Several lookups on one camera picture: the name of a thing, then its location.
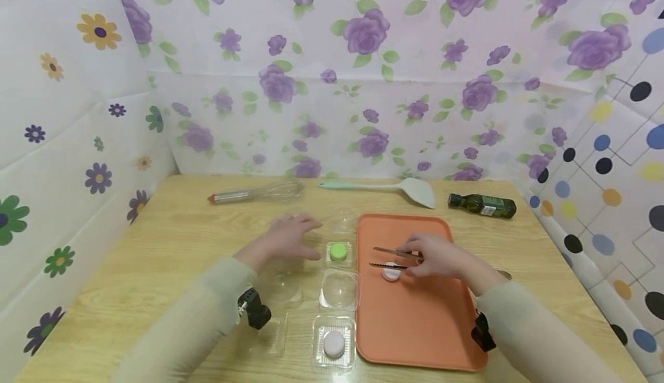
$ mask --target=glass bottle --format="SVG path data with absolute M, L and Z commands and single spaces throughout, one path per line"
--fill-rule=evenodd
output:
M 514 203 L 514 200 L 482 196 L 480 194 L 471 194 L 468 196 L 450 194 L 449 199 L 447 199 L 447 205 L 450 208 L 465 208 L 471 213 L 481 214 L 482 216 L 501 217 L 503 219 L 510 219 L 516 214 L 516 203 Z

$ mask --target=table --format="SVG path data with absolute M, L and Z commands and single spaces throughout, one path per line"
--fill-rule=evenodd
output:
M 351 182 L 386 182 L 349 179 Z M 508 182 L 432 181 L 437 209 L 418 207 L 384 191 L 330 191 L 305 182 L 303 199 L 294 204 L 235 203 L 212 207 L 213 192 L 256 187 L 266 178 L 174 176 L 157 188 L 149 205 L 126 231 L 101 267 L 69 307 L 18 382 L 108 381 L 125 353 L 204 270 L 220 256 L 231 255 L 267 229 L 272 217 L 304 209 L 325 221 L 344 206 L 367 212 L 437 216 L 449 223 L 455 242 L 512 274 L 579 334 L 627 383 L 645 378 L 578 282 L 519 192 Z M 471 215 L 447 208 L 447 195 L 480 193 L 515 200 L 510 220 Z M 325 229 L 308 240 L 327 242 Z M 298 270 L 303 300 L 288 312 L 282 358 L 249 356 L 236 347 L 245 323 L 218 345 L 191 382 L 510 382 L 526 380 L 498 350 L 480 373 L 372 365 L 357 358 L 350 373 L 331 376 L 311 360 L 312 322 L 320 314 L 320 261 Z

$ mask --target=sleeve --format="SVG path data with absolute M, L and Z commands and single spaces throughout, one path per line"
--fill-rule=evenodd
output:
M 234 257 L 217 261 L 138 341 L 111 382 L 187 381 L 239 323 L 237 299 L 257 276 Z
M 532 383 L 620 383 L 599 356 L 515 282 L 477 298 L 507 360 Z

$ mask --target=spatula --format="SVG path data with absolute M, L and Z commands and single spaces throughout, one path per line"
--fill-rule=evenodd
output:
M 406 178 L 397 185 L 354 185 L 346 182 L 319 182 L 320 188 L 328 190 L 402 190 L 414 202 L 424 207 L 436 208 L 436 196 L 428 182 L 417 178 Z

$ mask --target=whisk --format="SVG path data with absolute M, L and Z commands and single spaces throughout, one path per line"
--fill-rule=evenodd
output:
M 304 185 L 299 179 L 287 178 L 252 190 L 238 190 L 213 194 L 208 197 L 208 201 L 212 204 L 244 202 L 260 199 L 288 201 L 300 196 L 300 192 L 303 189 Z

